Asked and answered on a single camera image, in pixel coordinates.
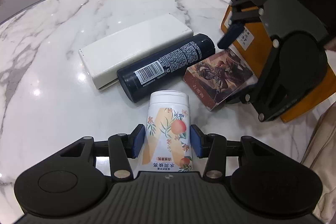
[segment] metal screw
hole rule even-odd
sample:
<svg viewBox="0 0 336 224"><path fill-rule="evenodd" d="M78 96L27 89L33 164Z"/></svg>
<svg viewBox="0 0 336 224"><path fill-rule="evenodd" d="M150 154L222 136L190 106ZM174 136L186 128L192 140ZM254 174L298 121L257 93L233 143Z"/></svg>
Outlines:
<svg viewBox="0 0 336 224"><path fill-rule="evenodd" d="M205 175L211 179L218 179L223 175L223 173L218 170L210 170Z"/></svg>
<svg viewBox="0 0 336 224"><path fill-rule="evenodd" d="M259 121L263 121L264 120L264 118L265 118L265 116L264 116L264 113L260 113L259 115L258 115L258 119L259 119Z"/></svg>
<svg viewBox="0 0 336 224"><path fill-rule="evenodd" d="M273 47L278 48L280 46L280 42L277 39L273 40Z"/></svg>
<svg viewBox="0 0 336 224"><path fill-rule="evenodd" d="M128 178L131 175L131 173L127 170L118 170L114 172L113 175L118 179L125 179Z"/></svg>
<svg viewBox="0 0 336 224"><path fill-rule="evenodd" d="M174 176L171 175L171 174L165 175L165 179L167 179L167 180L170 180L170 179L172 179L172 178L174 178Z"/></svg>

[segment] white cap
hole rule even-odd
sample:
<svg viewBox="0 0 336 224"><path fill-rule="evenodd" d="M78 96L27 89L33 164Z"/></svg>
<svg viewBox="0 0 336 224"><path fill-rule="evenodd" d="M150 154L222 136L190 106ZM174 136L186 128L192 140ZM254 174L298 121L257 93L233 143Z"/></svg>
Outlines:
<svg viewBox="0 0 336 224"><path fill-rule="evenodd" d="M149 104L156 103L182 104L189 107L189 96L180 91L160 90L151 94Z"/></svg>

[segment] white marble tabletop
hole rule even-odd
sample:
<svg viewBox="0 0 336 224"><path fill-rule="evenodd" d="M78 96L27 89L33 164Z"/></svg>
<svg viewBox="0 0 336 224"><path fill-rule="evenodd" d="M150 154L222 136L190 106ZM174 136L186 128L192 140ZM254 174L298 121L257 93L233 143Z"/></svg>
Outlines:
<svg viewBox="0 0 336 224"><path fill-rule="evenodd" d="M230 0L46 0L0 26L0 222L22 215L13 186L18 175L83 136L96 141L146 123L148 99L131 103L116 84L103 92L85 73L78 49L164 13L217 42ZM228 140L251 135L300 161L329 103L284 124L261 123L251 105L209 112L181 78L163 86L189 95L191 122ZM203 172L206 159L195 160ZM227 175L237 168L227 161ZM109 173L106 159L97 167Z"/></svg>

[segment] brown card box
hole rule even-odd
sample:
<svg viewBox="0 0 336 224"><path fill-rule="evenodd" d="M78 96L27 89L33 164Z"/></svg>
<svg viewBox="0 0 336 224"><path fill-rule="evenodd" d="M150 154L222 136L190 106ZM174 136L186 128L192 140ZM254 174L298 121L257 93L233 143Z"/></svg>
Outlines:
<svg viewBox="0 0 336 224"><path fill-rule="evenodd" d="M231 11L231 6L226 10L223 22L221 24L221 29L224 33L227 32L225 26L225 20ZM246 28L253 34L254 39L248 46L246 50L239 44L236 40L233 45L237 48L241 56L248 63L250 68L253 70L257 77L260 76L261 71L266 63L268 54L272 48L272 41L269 38L263 24L259 23L248 23ZM336 92L336 76L330 66L328 65L327 74L323 81L313 89L305 98L300 102L295 104L292 108L281 115L283 122L289 122L301 114L312 109L314 106L323 102L325 99L330 97Z"/></svg>
<svg viewBox="0 0 336 224"><path fill-rule="evenodd" d="M212 110L252 75L246 64L231 49L226 49L187 68L184 81Z"/></svg>

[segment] barcode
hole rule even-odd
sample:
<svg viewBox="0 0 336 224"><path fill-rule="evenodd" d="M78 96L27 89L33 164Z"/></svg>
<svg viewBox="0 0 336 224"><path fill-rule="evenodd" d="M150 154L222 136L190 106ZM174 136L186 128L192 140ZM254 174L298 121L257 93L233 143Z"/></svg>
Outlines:
<svg viewBox="0 0 336 224"><path fill-rule="evenodd" d="M163 74L165 71L159 61L155 61L134 73L138 77L141 85Z"/></svg>

